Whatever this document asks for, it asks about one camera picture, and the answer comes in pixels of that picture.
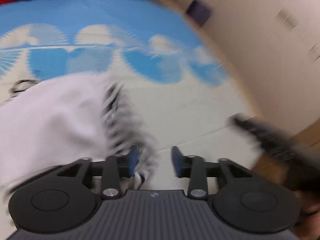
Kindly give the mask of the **black white striped hoodie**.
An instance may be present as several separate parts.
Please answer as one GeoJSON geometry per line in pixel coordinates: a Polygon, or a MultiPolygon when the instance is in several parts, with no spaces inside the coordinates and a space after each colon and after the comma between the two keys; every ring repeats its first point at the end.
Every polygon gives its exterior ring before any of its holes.
{"type": "Polygon", "coordinates": [[[1,187],[82,158],[139,149],[133,188],[157,167],[154,140],[121,85],[107,74],[42,81],[1,104],[1,187]]]}

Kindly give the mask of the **blue floral bed sheet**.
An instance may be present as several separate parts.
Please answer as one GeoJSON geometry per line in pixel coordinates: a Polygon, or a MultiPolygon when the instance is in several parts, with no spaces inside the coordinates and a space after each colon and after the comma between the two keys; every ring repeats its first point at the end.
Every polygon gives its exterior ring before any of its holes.
{"type": "Polygon", "coordinates": [[[184,20],[145,0],[1,6],[1,239],[10,189],[57,165],[141,150],[144,190],[186,189],[170,151],[257,159],[229,117],[248,110],[230,65],[184,20]]]}

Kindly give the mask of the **purple box on floor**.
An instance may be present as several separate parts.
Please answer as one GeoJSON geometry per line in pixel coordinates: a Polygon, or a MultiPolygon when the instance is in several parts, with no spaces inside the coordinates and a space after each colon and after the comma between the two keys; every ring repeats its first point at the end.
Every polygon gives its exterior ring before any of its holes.
{"type": "Polygon", "coordinates": [[[192,0],[185,14],[200,27],[203,26],[213,13],[213,7],[204,0],[192,0]]]}

